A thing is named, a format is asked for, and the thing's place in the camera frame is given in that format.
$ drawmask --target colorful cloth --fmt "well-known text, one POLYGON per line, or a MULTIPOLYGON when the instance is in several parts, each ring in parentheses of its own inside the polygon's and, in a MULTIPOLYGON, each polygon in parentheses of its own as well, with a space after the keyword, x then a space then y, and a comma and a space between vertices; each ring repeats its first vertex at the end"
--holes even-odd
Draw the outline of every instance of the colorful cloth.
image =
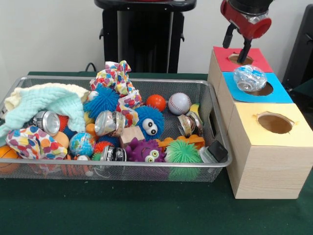
POLYGON ((94 91, 98 84, 114 89, 119 95, 125 96, 135 91, 127 72, 131 67, 125 60, 120 63, 106 62, 105 69, 100 71, 95 79, 90 81, 91 90, 94 91))
POLYGON ((122 113, 125 116, 125 127, 136 126, 137 122, 139 122, 138 113, 134 109, 128 108, 118 103, 116 111, 122 113))
POLYGON ((37 126, 11 131, 6 142, 25 159, 62 160, 67 154, 66 148, 37 126))
POLYGON ((139 90, 134 91, 133 93, 119 98, 118 100, 120 105, 123 105, 127 108, 131 108, 131 109, 136 109, 138 107, 140 107, 140 103, 141 103, 141 96, 139 94, 139 90))

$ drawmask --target blue paper top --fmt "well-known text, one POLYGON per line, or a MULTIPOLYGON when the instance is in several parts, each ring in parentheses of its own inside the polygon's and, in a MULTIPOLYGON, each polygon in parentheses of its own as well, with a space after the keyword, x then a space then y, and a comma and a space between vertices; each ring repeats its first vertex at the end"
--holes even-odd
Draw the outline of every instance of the blue paper top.
POLYGON ((237 101, 249 103, 293 103, 292 99, 278 80, 277 76, 272 72, 267 72, 268 83, 273 87, 273 92, 264 96, 256 96, 247 94, 237 87, 232 72, 223 72, 228 89, 237 101))

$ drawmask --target green table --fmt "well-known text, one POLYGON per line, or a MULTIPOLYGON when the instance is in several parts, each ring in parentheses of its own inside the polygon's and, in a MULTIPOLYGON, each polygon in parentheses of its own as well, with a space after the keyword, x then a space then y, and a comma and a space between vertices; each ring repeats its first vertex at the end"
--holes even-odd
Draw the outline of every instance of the green table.
MULTIPOLYGON (((206 74, 131 77, 206 79, 206 74)), ((298 200, 235 200, 225 169, 212 184, 1 179, 0 189, 1 235, 313 233, 312 173, 298 200)))

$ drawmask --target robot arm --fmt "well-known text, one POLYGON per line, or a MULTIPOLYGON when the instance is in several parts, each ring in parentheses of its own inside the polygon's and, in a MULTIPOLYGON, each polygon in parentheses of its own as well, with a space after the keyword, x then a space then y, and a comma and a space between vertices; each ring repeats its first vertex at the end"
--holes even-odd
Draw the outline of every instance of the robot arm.
POLYGON ((271 25, 268 7, 272 2, 273 0, 223 0, 221 13, 230 22, 223 47, 229 47, 234 29, 242 34, 245 40, 238 63, 241 64, 246 60, 252 39, 260 38, 268 31, 271 25))

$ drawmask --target baseball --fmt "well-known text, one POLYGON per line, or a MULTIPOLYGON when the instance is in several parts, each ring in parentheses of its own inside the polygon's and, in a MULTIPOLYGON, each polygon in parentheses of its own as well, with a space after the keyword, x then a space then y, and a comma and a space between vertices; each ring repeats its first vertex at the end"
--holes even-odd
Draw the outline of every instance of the baseball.
POLYGON ((186 114, 191 106, 189 96, 184 93, 176 93, 170 97, 168 108, 175 115, 186 114))

